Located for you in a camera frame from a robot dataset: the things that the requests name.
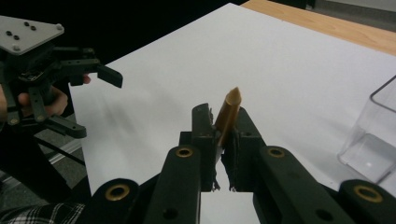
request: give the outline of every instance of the plaid shirt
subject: plaid shirt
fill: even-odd
[[[0,213],[0,224],[72,224],[84,209],[81,203],[55,203],[8,209]]]

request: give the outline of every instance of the floor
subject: floor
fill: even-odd
[[[315,5],[308,6],[307,10],[396,32],[396,12],[355,7],[326,0],[317,0]],[[51,131],[40,133],[38,137],[84,160],[78,140],[64,137],[57,133],[52,133]],[[48,154],[53,154],[50,149],[44,147],[43,151]],[[69,158],[56,154],[50,160],[72,188],[86,176],[85,166]],[[0,211],[11,207],[45,203],[12,177],[0,172],[0,180],[4,182],[0,195]]]

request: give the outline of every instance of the transparent box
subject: transparent box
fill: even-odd
[[[380,184],[396,172],[396,76],[370,95],[339,161]]]

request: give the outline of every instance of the gray metal plate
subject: gray metal plate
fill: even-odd
[[[64,33],[61,24],[0,16],[0,49],[21,55]]]

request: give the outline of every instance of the white tabletop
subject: white tabletop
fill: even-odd
[[[396,57],[226,5],[107,66],[118,89],[92,74],[72,87],[91,190],[114,178],[142,184],[158,174],[191,110],[219,113],[234,87],[267,145],[291,151],[314,178],[338,189],[354,173],[336,154],[371,92],[396,75]],[[201,223],[259,223],[249,193],[202,194]],[[393,183],[388,188],[393,194]]]

